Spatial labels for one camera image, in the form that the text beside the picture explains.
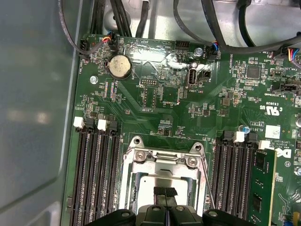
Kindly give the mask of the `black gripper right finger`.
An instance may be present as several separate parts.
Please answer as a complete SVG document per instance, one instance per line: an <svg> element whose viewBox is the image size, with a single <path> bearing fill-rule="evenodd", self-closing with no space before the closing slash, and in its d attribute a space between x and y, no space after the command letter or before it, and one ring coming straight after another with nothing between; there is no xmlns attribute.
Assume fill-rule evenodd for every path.
<svg viewBox="0 0 301 226"><path fill-rule="evenodd" d="M252 226L253 223L227 212L209 209L199 216L191 206L178 205L175 188L166 188L166 208L172 226Z"/></svg>

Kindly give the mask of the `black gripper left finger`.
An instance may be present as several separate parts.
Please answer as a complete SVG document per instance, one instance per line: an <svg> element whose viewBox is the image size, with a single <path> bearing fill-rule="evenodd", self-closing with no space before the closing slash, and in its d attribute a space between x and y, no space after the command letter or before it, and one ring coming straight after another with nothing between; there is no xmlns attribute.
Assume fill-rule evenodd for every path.
<svg viewBox="0 0 301 226"><path fill-rule="evenodd" d="M165 226L166 208L162 205L142 206L136 215L131 210L119 209L98 218L87 226Z"/></svg>

